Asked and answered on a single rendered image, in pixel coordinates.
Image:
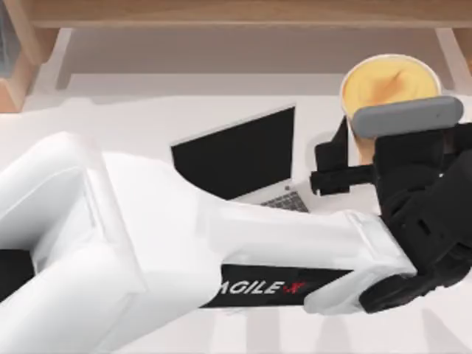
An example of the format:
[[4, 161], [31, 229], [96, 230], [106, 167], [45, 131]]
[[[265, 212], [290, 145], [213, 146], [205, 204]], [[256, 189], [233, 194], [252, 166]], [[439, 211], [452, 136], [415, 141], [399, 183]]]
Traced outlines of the yellow and white cup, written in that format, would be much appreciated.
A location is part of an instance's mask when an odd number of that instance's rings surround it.
[[361, 108], [442, 94], [443, 85], [429, 65], [412, 56], [388, 53], [354, 65], [342, 79], [339, 100], [351, 123]]

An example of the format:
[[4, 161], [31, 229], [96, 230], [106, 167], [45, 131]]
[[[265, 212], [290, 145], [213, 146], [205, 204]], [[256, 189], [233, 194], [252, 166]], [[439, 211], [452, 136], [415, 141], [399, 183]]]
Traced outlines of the pale grey rounded box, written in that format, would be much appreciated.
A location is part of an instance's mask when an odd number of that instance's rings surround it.
[[361, 108], [351, 121], [354, 133], [365, 139], [455, 126], [464, 114], [456, 97], [438, 96]]

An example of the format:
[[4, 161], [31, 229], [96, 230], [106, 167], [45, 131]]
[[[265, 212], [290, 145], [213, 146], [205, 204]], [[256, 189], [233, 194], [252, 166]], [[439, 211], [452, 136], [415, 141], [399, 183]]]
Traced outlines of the silver laptop with black screen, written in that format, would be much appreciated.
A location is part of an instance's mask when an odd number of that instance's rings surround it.
[[308, 186], [293, 172], [295, 105], [172, 143], [175, 169], [225, 200], [308, 212]]

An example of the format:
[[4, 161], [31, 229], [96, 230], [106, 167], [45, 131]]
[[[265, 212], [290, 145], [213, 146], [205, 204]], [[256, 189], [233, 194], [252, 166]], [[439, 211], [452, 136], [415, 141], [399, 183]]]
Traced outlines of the pale drawer with grey inside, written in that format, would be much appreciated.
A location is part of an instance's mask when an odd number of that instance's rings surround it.
[[67, 97], [106, 102], [172, 95], [336, 96], [363, 59], [405, 54], [444, 88], [472, 95], [449, 29], [164, 28], [63, 31], [48, 67]]

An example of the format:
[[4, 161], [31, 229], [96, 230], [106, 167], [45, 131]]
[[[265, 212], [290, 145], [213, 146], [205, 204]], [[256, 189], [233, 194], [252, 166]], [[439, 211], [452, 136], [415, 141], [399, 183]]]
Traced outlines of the wooden cupboard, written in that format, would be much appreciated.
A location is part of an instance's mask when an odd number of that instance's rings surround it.
[[0, 74], [0, 112], [17, 113], [58, 32], [71, 27], [450, 28], [472, 78], [472, 0], [0, 0], [20, 44]]

